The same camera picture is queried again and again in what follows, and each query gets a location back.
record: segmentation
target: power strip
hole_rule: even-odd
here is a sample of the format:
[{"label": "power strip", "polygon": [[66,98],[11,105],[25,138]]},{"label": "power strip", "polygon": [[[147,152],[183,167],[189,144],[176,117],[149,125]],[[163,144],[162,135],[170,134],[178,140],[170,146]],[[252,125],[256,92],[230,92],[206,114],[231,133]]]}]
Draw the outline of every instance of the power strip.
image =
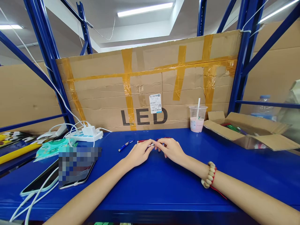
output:
[{"label": "power strip", "polygon": [[92,135],[84,135],[83,131],[75,131],[71,133],[70,138],[74,138],[76,141],[94,142],[94,139],[97,141],[103,138],[103,131],[97,133],[94,138]]}]

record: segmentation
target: ceiling light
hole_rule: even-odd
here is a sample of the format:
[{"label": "ceiling light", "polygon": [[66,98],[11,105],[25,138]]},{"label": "ceiling light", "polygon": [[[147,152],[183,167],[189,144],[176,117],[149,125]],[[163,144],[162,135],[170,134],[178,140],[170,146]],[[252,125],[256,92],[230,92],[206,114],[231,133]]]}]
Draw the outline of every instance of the ceiling light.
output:
[{"label": "ceiling light", "polygon": [[13,24],[13,25],[0,25],[0,30],[9,30],[9,29],[23,29],[21,26]]},{"label": "ceiling light", "polygon": [[173,2],[170,2],[170,3],[160,4],[160,5],[128,10],[124,12],[118,12],[118,17],[131,16],[135,14],[146,13],[146,12],[151,12],[160,9],[172,8],[172,6],[173,6]]},{"label": "ceiling light", "polygon": [[291,3],[289,3],[289,4],[285,5],[285,6],[283,6],[283,7],[280,8],[279,10],[277,10],[277,11],[273,12],[272,14],[266,16],[265,18],[261,19],[261,21],[260,21],[259,23],[261,23],[261,22],[265,21],[266,19],[268,19],[268,18],[274,16],[275,14],[281,12],[282,10],[286,9],[287,7],[291,6],[292,4],[294,4],[294,3],[298,2],[298,1],[299,1],[299,0],[294,0],[294,1],[292,1]]}]

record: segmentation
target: pink drink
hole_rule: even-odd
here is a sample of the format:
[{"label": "pink drink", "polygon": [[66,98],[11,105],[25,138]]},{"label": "pink drink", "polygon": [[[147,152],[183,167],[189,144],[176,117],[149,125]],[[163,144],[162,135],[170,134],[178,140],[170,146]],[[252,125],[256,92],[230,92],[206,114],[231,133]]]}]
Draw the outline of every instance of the pink drink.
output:
[{"label": "pink drink", "polygon": [[202,132],[204,118],[207,106],[189,106],[190,119],[191,119],[191,131],[195,133]]},{"label": "pink drink", "polygon": [[204,119],[197,119],[197,117],[191,117],[191,131],[199,133],[202,131]]}]

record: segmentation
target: beaded bracelet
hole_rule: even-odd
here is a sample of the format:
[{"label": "beaded bracelet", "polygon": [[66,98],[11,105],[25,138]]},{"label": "beaded bracelet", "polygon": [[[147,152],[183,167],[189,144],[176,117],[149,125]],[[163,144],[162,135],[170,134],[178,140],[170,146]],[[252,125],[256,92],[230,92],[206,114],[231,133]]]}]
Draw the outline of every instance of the beaded bracelet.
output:
[{"label": "beaded bracelet", "polygon": [[211,186],[213,184],[213,181],[215,179],[215,174],[217,171],[216,165],[211,161],[208,162],[208,165],[209,165],[209,172],[208,172],[207,179],[206,180],[201,179],[201,184],[206,189],[211,187],[213,190],[219,192],[217,189],[215,189],[213,186]]}]

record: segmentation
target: green pen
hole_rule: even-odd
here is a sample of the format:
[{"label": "green pen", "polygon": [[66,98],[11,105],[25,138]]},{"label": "green pen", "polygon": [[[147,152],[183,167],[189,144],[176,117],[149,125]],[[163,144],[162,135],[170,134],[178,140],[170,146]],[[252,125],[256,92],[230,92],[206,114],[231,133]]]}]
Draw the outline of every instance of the green pen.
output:
[{"label": "green pen", "polygon": [[240,133],[239,132],[239,130],[238,129],[236,129],[233,125],[227,125],[227,127],[229,128],[229,129],[231,129],[231,130],[233,130],[233,131],[236,131],[236,132],[238,132],[238,133]]}]

